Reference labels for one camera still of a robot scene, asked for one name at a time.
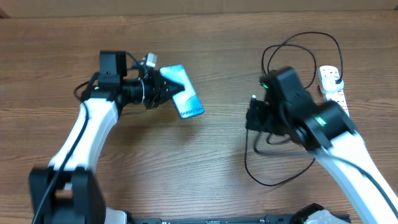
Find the blue Galaxy smartphone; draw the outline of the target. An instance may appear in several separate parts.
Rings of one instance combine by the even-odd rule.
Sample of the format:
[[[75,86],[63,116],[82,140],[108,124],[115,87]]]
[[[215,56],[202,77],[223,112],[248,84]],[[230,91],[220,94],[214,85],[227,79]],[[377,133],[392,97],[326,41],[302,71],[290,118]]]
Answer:
[[[184,86],[184,91],[172,97],[175,107],[182,119],[191,118],[204,113],[201,101],[189,79],[188,73],[183,65],[171,65],[160,68],[160,73],[175,83]]]

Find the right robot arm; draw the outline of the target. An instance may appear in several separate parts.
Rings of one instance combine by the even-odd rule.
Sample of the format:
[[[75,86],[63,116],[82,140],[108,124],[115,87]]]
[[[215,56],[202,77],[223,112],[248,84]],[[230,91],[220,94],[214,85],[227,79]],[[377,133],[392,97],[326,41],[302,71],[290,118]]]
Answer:
[[[397,223],[397,195],[382,176],[351,118],[335,101],[316,104],[292,67],[259,79],[246,130],[289,136],[334,178],[364,223]]]

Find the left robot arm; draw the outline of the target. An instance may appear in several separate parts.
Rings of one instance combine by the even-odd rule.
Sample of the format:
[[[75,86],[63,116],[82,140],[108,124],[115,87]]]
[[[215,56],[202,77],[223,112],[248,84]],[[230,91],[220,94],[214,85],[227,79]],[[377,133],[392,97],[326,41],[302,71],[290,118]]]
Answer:
[[[33,223],[133,223],[130,212],[107,207],[95,170],[104,142],[128,104],[151,110],[173,100],[181,118],[195,90],[182,65],[156,69],[148,53],[132,65],[132,54],[120,50],[99,53],[99,71],[80,86],[80,111],[61,149],[46,168],[29,174]]]

